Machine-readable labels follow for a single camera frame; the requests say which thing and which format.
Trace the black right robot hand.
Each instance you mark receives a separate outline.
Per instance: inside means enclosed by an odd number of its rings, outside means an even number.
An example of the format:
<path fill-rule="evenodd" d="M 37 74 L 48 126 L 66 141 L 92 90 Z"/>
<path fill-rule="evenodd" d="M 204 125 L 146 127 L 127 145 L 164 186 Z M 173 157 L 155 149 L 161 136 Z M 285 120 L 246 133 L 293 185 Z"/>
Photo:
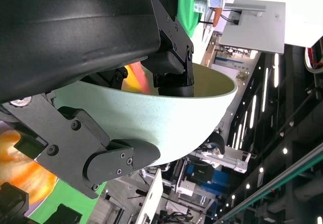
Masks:
<path fill-rule="evenodd" d="M 5 182 L 1 185 L 1 223 L 36 223 L 25 216 L 29 194 Z M 44 224 L 80 223 L 82 214 L 60 204 Z"/>

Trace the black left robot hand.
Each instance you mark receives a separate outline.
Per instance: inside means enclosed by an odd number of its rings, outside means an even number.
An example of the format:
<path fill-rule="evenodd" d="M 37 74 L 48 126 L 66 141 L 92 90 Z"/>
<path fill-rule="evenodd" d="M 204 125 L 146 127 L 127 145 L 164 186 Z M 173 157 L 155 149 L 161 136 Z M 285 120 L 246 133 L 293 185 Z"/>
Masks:
<path fill-rule="evenodd" d="M 17 149 L 85 196 L 154 163 L 142 140 L 111 140 L 82 109 L 55 108 L 55 90 L 78 80 L 120 89 L 141 61 L 166 96 L 193 96 L 193 43 L 177 0 L 1 0 L 1 120 Z"/>

